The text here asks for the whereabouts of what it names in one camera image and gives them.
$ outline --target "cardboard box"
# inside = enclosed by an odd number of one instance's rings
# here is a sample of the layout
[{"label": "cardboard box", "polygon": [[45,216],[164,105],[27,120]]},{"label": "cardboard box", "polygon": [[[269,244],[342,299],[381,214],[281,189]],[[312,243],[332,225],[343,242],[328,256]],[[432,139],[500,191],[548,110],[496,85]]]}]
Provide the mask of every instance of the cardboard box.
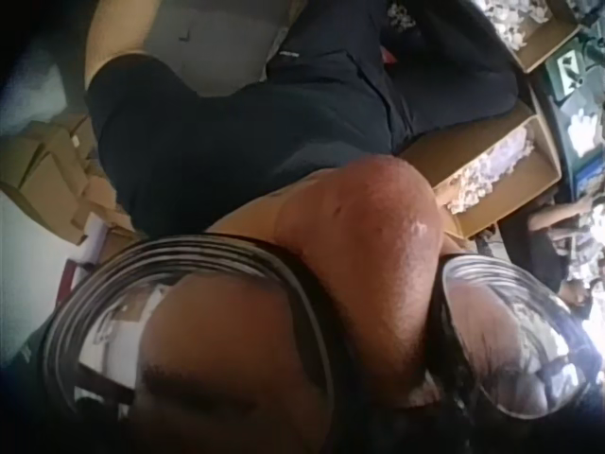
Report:
[{"label": "cardboard box", "polygon": [[88,185],[88,178],[67,130],[56,125],[32,121],[22,135],[43,145],[41,158],[46,152],[56,157],[60,174],[72,194],[76,198],[81,196]]},{"label": "cardboard box", "polygon": [[78,200],[63,179],[57,158],[40,143],[22,137],[0,149],[0,189],[31,219],[74,244],[85,235],[71,223]]},{"label": "cardboard box", "polygon": [[117,207],[117,194],[109,180],[92,175],[89,177],[84,198],[109,210]]},{"label": "cardboard box", "polygon": [[112,229],[107,233],[99,256],[99,263],[105,263],[124,251],[127,247],[138,243],[140,237],[125,233],[120,229]]},{"label": "cardboard box", "polygon": [[527,45],[513,52],[526,73],[532,72],[581,29],[565,0],[546,0],[553,17],[545,24],[526,19],[522,31]]},{"label": "cardboard box", "polygon": [[110,227],[119,227],[134,232],[130,216],[117,203],[117,194],[105,177],[89,175],[89,183],[80,201],[80,209],[72,223],[77,227],[85,223],[91,213],[95,213]]},{"label": "cardboard box", "polygon": [[459,215],[442,209],[446,233],[458,238],[474,236],[561,179],[556,147],[537,101],[536,108],[538,113],[519,101],[508,115],[428,134],[403,153],[403,157],[437,187],[512,131],[524,126],[530,130],[535,149],[510,175],[494,185],[492,194]]},{"label": "cardboard box", "polygon": [[62,113],[56,116],[52,123],[69,132],[78,158],[85,165],[96,149],[96,137],[90,117],[84,114]]},{"label": "cardboard box", "polygon": [[0,142],[0,182],[20,188],[34,163],[42,154],[42,145],[26,137]]}]

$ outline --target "floor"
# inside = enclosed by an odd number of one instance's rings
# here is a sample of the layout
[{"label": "floor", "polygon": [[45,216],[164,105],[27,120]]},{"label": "floor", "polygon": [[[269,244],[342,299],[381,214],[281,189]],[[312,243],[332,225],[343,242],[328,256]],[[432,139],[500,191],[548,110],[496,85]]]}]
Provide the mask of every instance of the floor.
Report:
[{"label": "floor", "polygon": [[[205,96],[261,78],[273,42],[301,0],[164,0],[147,50]],[[0,102],[0,133],[63,109],[85,112],[82,68],[96,0],[60,0]],[[0,365],[48,317],[65,260],[82,250],[52,236],[0,193]]]}]

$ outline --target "hand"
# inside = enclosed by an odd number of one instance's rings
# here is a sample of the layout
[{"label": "hand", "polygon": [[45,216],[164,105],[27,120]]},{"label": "hand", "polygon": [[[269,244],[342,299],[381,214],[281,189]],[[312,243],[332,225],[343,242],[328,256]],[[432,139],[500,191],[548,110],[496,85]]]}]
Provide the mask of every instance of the hand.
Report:
[{"label": "hand", "polygon": [[586,195],[582,197],[580,200],[576,201],[575,208],[578,211],[579,215],[585,215],[593,211],[593,196]]}]

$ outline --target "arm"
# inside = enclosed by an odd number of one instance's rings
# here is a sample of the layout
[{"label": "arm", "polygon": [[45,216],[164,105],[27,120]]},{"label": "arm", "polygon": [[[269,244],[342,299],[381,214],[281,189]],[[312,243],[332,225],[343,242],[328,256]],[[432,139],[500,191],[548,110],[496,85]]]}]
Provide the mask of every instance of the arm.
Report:
[{"label": "arm", "polygon": [[105,63],[142,54],[162,0],[100,0],[88,34],[86,88]]},{"label": "arm", "polygon": [[562,220],[589,213],[592,205],[593,200],[591,197],[583,197],[575,203],[546,207],[544,210],[534,213],[529,217],[527,227],[530,232],[546,229]]}]

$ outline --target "eyebrow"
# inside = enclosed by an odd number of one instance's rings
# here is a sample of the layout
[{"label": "eyebrow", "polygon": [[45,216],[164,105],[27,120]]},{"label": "eyebrow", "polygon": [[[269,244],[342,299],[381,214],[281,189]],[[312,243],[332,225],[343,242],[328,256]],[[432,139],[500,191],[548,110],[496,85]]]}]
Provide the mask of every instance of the eyebrow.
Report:
[{"label": "eyebrow", "polygon": [[171,374],[159,367],[146,367],[142,382],[154,396],[188,410],[241,417],[256,408],[252,402],[204,390],[203,384],[194,378]]}]

